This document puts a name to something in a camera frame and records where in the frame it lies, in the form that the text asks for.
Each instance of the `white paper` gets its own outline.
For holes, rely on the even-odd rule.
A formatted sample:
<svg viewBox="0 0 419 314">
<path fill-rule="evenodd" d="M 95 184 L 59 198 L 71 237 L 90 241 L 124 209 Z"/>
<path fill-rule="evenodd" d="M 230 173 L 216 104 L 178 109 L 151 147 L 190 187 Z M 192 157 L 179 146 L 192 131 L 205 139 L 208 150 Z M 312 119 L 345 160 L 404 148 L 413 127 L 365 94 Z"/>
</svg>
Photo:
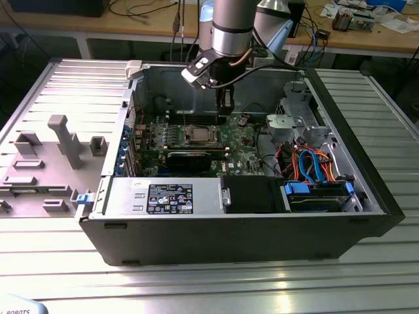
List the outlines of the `white paper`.
<svg viewBox="0 0 419 314">
<path fill-rule="evenodd" d="M 340 5 L 325 5 L 323 11 L 320 13 L 320 16 L 324 16 L 326 18 L 335 18 Z"/>
<path fill-rule="evenodd" d="M 381 25 L 400 34 L 405 34 L 413 30 L 413 27 L 410 26 L 408 23 L 397 19 L 381 23 Z"/>
</svg>

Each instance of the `warning label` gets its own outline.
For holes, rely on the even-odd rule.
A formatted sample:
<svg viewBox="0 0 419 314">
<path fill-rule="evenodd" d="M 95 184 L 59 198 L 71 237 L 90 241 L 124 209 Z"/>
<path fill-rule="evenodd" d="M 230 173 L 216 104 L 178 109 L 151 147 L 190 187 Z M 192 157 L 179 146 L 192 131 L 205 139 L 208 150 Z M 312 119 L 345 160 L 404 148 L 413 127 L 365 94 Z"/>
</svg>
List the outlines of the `warning label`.
<svg viewBox="0 0 419 314">
<path fill-rule="evenodd" d="M 191 184 L 150 184 L 148 214 L 192 214 Z"/>
</svg>

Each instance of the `connector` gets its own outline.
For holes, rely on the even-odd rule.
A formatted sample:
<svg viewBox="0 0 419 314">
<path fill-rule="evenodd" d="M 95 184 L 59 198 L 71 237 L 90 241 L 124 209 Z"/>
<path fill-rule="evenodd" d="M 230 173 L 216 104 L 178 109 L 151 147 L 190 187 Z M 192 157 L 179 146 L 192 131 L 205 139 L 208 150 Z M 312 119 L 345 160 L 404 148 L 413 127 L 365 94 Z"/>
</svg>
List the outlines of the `connector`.
<svg viewBox="0 0 419 314">
<path fill-rule="evenodd" d="M 172 26 L 173 34 L 177 34 L 179 32 L 180 27 L 181 27 L 181 15 L 179 12 L 177 12 L 175 15 L 175 20 L 173 21 L 173 26 Z"/>
<path fill-rule="evenodd" d="M 76 199 L 77 205 L 90 205 L 94 202 L 96 193 L 79 194 Z"/>
</svg>

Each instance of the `wire bundle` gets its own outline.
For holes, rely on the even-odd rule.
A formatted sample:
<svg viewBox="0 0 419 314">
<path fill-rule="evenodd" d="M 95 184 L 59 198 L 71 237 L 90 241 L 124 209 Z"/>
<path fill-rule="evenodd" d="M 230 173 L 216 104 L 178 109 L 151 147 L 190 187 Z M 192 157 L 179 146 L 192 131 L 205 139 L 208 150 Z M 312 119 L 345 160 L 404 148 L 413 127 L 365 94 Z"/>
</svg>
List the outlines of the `wire bundle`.
<svg viewBox="0 0 419 314">
<path fill-rule="evenodd" d="M 300 60 L 297 62 L 297 65 L 299 65 L 300 62 L 303 61 L 303 62 L 308 62 L 307 67 L 310 67 L 311 64 L 315 61 L 320 60 L 320 63 L 321 63 L 321 61 L 323 60 L 323 57 L 325 55 L 325 48 L 326 48 L 329 41 L 328 40 L 325 41 L 324 39 L 322 39 L 323 47 L 319 51 L 316 52 L 316 48 L 318 47 L 318 38 L 316 37 L 316 33 L 317 33 L 319 27 L 318 27 L 318 24 L 315 21 L 313 21 L 312 15 L 311 15 L 310 11 L 307 9 L 307 7 L 305 7 L 304 9 L 308 14 L 308 18 L 305 17 L 305 16 L 301 16 L 301 18 L 304 18 L 305 20 L 310 22 L 311 25 L 309 25 L 308 23 L 306 23 L 304 21 L 301 21 L 300 25 L 302 25 L 306 29 L 310 30 L 310 33 L 308 33 L 308 36 L 311 38 L 311 43 L 308 45 L 308 47 L 307 47 L 305 53 L 303 54 L 303 56 L 302 57 L 299 56 Z M 313 46 L 312 53 L 311 53 L 309 58 L 306 58 L 306 55 L 307 55 L 311 46 Z"/>
<path fill-rule="evenodd" d="M 275 154 L 274 159 L 278 161 L 282 152 L 283 148 L 280 148 Z M 304 169 L 304 157 L 309 157 L 313 160 L 313 164 L 309 167 L 307 172 Z M 285 175 L 292 167 L 293 171 L 290 172 L 290 176 L 288 176 L 289 179 L 292 178 L 294 181 L 299 181 L 300 177 L 303 176 L 307 179 L 303 182 L 314 184 L 314 180 L 309 176 L 311 168 L 314 166 L 319 182 L 335 182 L 336 179 L 333 175 L 332 163 L 333 160 L 320 150 L 308 146 L 297 146 L 291 152 L 291 162 L 281 171 L 281 174 Z"/>
</svg>

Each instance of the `blue box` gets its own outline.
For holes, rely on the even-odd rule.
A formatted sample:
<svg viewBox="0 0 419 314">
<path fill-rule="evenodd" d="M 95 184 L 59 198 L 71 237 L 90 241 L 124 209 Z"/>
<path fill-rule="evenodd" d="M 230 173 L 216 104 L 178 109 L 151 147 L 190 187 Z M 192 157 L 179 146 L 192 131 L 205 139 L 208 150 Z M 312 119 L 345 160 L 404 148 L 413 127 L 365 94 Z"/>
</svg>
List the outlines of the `blue box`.
<svg viewBox="0 0 419 314">
<path fill-rule="evenodd" d="M 368 5 L 374 6 L 386 5 L 401 12 L 407 3 L 407 0 L 366 0 L 366 2 Z"/>
</svg>

